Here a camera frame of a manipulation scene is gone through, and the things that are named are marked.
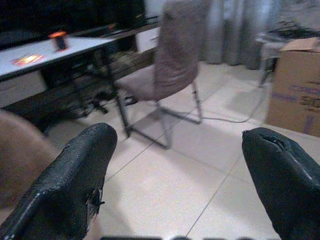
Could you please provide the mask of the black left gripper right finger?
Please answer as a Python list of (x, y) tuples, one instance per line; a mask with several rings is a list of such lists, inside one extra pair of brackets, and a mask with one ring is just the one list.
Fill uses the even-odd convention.
[(282, 240), (320, 238), (320, 166), (294, 140), (269, 128), (242, 133), (256, 192)]

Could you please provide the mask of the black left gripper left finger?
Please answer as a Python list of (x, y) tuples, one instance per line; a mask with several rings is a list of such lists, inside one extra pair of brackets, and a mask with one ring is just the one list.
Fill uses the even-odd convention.
[(117, 132), (97, 123), (68, 142), (1, 224), (3, 240), (81, 240), (99, 213)]

